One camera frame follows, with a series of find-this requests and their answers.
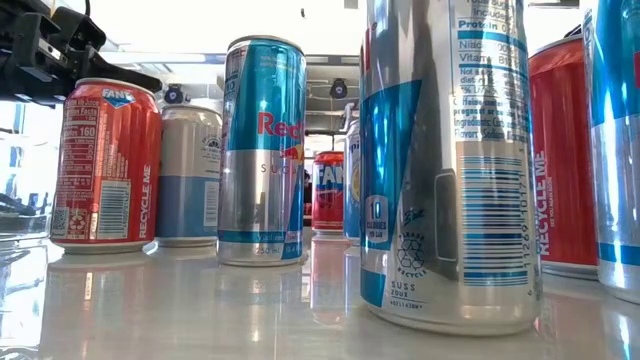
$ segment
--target blue can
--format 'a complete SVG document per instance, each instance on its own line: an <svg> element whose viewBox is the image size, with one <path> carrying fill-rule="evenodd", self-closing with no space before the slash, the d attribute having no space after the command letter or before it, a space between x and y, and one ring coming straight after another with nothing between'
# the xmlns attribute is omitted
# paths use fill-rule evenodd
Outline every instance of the blue can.
<svg viewBox="0 0 640 360"><path fill-rule="evenodd" d="M302 255L306 61L270 36L231 43L226 60L218 258L243 266Z"/></svg>
<svg viewBox="0 0 640 360"><path fill-rule="evenodd" d="M166 106L162 117L156 240L170 247L212 245L218 230L222 117L192 105Z"/></svg>
<svg viewBox="0 0 640 360"><path fill-rule="evenodd" d="M540 277L523 2L367 9L362 298L421 329L531 328Z"/></svg>
<svg viewBox="0 0 640 360"><path fill-rule="evenodd" d="M360 120L349 123L344 142L344 236L360 245Z"/></svg>
<svg viewBox="0 0 640 360"><path fill-rule="evenodd" d="M583 24L600 282L640 303L640 1L599 1Z"/></svg>

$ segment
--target drink can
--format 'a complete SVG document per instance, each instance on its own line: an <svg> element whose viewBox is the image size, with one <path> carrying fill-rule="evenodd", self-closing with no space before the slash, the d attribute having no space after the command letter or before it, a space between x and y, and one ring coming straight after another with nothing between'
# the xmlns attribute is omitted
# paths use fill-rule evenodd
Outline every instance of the drink can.
<svg viewBox="0 0 640 360"><path fill-rule="evenodd" d="M51 240L68 253L136 251L152 241L161 135L150 91L78 81L64 104Z"/></svg>
<svg viewBox="0 0 640 360"><path fill-rule="evenodd" d="M311 227L315 232L342 233L343 165L344 154L339 151L325 151L313 161Z"/></svg>
<svg viewBox="0 0 640 360"><path fill-rule="evenodd" d="M231 43L226 60L218 256L225 264L302 255L306 60L271 36Z"/></svg>
<svg viewBox="0 0 640 360"><path fill-rule="evenodd" d="M222 118L193 105L162 110L160 246L212 245L217 236Z"/></svg>
<svg viewBox="0 0 640 360"><path fill-rule="evenodd" d="M362 297L415 328L529 329L541 286L523 2L368 5Z"/></svg>
<svg viewBox="0 0 640 360"><path fill-rule="evenodd" d="M344 143L344 236L360 245L360 120L349 124Z"/></svg>
<svg viewBox="0 0 640 360"><path fill-rule="evenodd" d="M529 59L542 271L598 279L582 35Z"/></svg>
<svg viewBox="0 0 640 360"><path fill-rule="evenodd" d="M640 303L640 4L594 1L583 23L598 278Z"/></svg>

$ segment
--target red bull sugarfree can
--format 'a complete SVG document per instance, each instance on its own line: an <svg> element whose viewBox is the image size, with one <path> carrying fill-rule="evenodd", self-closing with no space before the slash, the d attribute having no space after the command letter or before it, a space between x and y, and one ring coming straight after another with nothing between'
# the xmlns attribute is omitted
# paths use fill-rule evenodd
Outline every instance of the red bull sugarfree can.
<svg viewBox="0 0 640 360"><path fill-rule="evenodd" d="M218 257L243 266L302 255L306 61L271 36L231 43L226 60Z"/></svg>

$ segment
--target red can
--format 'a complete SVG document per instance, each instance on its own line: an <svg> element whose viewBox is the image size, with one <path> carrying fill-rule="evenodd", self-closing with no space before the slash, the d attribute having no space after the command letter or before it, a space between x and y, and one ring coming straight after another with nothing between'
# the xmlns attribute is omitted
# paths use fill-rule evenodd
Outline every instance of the red can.
<svg viewBox="0 0 640 360"><path fill-rule="evenodd" d="M597 280L582 35L529 60L542 269Z"/></svg>
<svg viewBox="0 0 640 360"><path fill-rule="evenodd" d="M52 241L75 253L135 251L152 241L161 137L151 92L78 81L64 104Z"/></svg>
<svg viewBox="0 0 640 360"><path fill-rule="evenodd" d="M311 227L316 232L338 232L343 227L344 154L327 151L313 162L313 211Z"/></svg>

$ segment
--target black device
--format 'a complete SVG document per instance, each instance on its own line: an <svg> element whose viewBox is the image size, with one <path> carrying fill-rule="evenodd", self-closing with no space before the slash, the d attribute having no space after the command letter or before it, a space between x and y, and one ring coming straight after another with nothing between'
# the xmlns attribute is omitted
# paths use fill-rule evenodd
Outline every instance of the black device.
<svg viewBox="0 0 640 360"><path fill-rule="evenodd" d="M344 99L347 97L347 85L344 83L344 79L333 80L329 95L334 99Z"/></svg>
<svg viewBox="0 0 640 360"><path fill-rule="evenodd" d="M0 100L61 103L87 77L162 89L154 77L106 62L98 54L106 35L89 16L65 7L49 13L40 0L0 0Z"/></svg>

